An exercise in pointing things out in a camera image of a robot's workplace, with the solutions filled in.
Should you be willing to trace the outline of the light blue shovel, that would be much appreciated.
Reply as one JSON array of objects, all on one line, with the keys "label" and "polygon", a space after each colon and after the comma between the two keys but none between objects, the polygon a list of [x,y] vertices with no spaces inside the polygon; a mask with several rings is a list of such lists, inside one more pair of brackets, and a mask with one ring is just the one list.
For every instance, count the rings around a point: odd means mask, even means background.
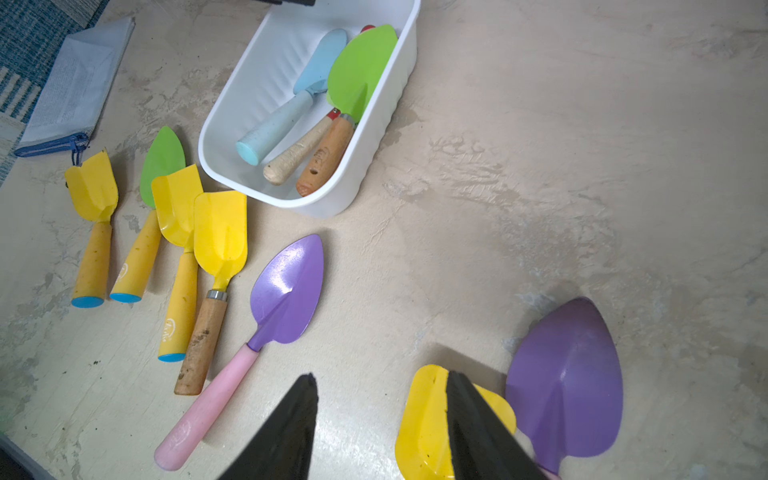
[{"label": "light blue shovel", "polygon": [[328,90],[331,68],[347,43],[344,29],[331,30],[321,39],[294,85],[294,97],[236,142],[242,160],[252,166],[262,162],[310,109],[314,98]]}]

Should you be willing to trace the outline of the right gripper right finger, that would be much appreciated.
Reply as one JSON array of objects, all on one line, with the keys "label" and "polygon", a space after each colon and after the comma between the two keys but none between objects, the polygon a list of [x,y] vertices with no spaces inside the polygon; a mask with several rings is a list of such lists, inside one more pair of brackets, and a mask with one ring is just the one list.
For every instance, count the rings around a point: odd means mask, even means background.
[{"label": "right gripper right finger", "polygon": [[468,377],[451,370],[446,385],[447,430],[457,479],[543,479]]}]

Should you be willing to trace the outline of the red shovel wooden handle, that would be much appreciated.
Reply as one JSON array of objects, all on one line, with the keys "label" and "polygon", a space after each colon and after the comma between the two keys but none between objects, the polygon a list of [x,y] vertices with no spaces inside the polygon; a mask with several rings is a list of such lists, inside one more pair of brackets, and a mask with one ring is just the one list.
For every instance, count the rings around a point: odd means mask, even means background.
[{"label": "red shovel wooden handle", "polygon": [[313,156],[319,143],[330,130],[332,121],[340,115],[340,111],[333,105],[332,107],[336,112],[334,115],[324,116],[315,127],[295,142],[294,145],[266,165],[264,176],[269,182],[276,185],[284,183],[307,155]]}]

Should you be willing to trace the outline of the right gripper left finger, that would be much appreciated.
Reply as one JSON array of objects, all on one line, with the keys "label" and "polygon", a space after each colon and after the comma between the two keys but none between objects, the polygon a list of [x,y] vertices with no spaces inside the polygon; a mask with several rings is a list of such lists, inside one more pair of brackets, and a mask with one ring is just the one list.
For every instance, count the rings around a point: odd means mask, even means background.
[{"label": "right gripper left finger", "polygon": [[222,479],[306,479],[318,412],[315,377],[299,376]]}]

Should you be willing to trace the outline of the green shovel wooden handle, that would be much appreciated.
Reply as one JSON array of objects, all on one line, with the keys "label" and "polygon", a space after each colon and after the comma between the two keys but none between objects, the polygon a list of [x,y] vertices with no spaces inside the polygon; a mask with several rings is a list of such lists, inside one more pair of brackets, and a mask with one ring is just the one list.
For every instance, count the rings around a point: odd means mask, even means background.
[{"label": "green shovel wooden handle", "polygon": [[380,25],[358,34],[333,64],[327,98],[340,111],[332,121],[296,189],[306,197],[321,188],[335,173],[378,85],[398,37],[393,26]]}]

